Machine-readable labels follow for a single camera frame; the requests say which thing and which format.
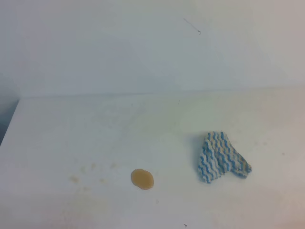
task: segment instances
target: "white surface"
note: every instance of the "white surface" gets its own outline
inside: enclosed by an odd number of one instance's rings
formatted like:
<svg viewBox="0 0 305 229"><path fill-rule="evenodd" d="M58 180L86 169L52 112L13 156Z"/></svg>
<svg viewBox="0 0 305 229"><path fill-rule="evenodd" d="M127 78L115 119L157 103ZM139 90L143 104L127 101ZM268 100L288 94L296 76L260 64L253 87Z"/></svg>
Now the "white surface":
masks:
<svg viewBox="0 0 305 229"><path fill-rule="evenodd" d="M304 7L301 0L2 0L0 85L29 97L305 83Z"/></svg>
<svg viewBox="0 0 305 229"><path fill-rule="evenodd" d="M1 228L303 229L304 97L301 88L22 99L0 147ZM252 165L247 179L199 181L210 130L227 132ZM152 189L131 183L136 168L153 174Z"/></svg>

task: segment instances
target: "cleaning cloth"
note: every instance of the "cleaning cloth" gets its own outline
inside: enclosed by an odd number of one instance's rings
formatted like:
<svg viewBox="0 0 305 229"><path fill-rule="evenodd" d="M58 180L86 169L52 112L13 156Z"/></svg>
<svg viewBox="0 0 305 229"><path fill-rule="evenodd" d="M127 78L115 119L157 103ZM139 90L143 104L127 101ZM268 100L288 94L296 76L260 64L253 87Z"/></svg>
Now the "cleaning cloth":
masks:
<svg viewBox="0 0 305 229"><path fill-rule="evenodd" d="M199 158L200 177L203 182L211 183L228 171L238 177L246 178L252 167L234 149L224 132L207 133Z"/></svg>

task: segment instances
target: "striped cloth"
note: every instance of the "striped cloth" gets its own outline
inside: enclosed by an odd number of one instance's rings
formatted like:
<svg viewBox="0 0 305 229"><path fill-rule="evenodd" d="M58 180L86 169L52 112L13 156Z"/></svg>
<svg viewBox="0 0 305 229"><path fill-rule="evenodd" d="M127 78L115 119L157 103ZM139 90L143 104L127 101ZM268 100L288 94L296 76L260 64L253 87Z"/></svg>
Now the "striped cloth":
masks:
<svg viewBox="0 0 305 229"><path fill-rule="evenodd" d="M246 178L252 171L251 165L234 149L224 132L209 132L200 153L198 172L203 182L211 181L231 171Z"/></svg>

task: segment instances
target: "spill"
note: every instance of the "spill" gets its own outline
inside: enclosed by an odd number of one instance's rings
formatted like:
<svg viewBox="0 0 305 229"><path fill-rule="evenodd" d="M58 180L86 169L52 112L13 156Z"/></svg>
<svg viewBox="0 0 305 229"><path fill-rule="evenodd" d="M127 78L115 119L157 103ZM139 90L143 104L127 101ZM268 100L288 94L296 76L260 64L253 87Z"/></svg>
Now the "spill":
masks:
<svg viewBox="0 0 305 229"><path fill-rule="evenodd" d="M72 175L71 177L69 177L69 180L71 182L73 182L74 184L78 184L79 181L80 181L80 179L77 176L75 176L75 175Z"/></svg>
<svg viewBox="0 0 305 229"><path fill-rule="evenodd" d="M136 169L131 174L132 183L143 190L153 187L153 176L150 172L143 169Z"/></svg>
<svg viewBox="0 0 305 229"><path fill-rule="evenodd" d="M86 174L86 166L80 168L81 173Z"/></svg>
<svg viewBox="0 0 305 229"><path fill-rule="evenodd" d="M91 164L91 170L93 171L93 170L95 169L95 167L96 167L96 164L95 164L95 163L92 163L92 164Z"/></svg>

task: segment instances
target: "cloth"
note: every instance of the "cloth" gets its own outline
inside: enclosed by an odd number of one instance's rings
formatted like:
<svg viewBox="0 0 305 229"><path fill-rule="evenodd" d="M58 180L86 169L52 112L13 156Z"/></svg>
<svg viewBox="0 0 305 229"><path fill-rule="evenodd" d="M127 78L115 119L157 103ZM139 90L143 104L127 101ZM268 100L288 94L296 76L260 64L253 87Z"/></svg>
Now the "cloth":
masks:
<svg viewBox="0 0 305 229"><path fill-rule="evenodd" d="M238 177L246 178L252 167L234 149L224 132L209 132L200 153L199 175L203 182L211 183L228 171Z"/></svg>

